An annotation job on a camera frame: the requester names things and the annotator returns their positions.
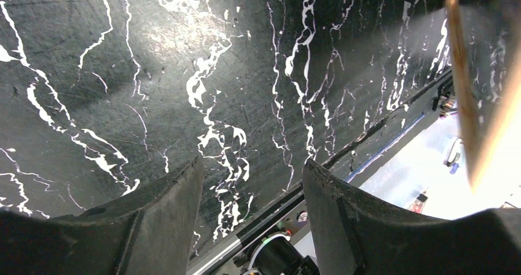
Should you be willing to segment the wooden picture frame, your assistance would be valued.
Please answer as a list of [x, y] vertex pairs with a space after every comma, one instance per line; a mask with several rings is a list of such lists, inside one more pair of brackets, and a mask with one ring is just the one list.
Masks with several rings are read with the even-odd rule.
[[510, 161], [509, 150], [520, 143], [509, 140], [520, 128], [520, 119], [516, 116], [520, 112], [520, 20], [513, 21], [511, 25], [517, 44], [507, 72], [509, 77], [505, 83], [503, 101], [496, 108], [486, 136], [482, 137], [479, 133], [477, 102], [469, 78], [460, 0], [445, 0], [445, 8], [469, 186], [474, 195], [500, 193], [510, 181], [505, 171]]

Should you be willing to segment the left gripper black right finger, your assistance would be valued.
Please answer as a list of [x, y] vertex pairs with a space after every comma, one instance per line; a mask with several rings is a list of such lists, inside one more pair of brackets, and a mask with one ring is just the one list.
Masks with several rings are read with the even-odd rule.
[[519, 274], [520, 210], [434, 218], [379, 199], [308, 160], [304, 197], [321, 274]]

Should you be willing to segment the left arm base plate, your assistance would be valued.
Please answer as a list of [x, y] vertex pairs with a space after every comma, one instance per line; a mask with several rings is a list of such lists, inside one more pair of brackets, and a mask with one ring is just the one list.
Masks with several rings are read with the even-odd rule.
[[310, 230], [270, 230], [246, 240], [232, 257], [240, 274], [319, 274]]

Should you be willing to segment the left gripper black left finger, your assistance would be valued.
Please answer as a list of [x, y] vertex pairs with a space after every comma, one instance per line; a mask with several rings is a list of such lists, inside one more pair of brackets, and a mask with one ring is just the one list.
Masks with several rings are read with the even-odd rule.
[[204, 165], [173, 172], [81, 215], [1, 212], [2, 274], [185, 274]]

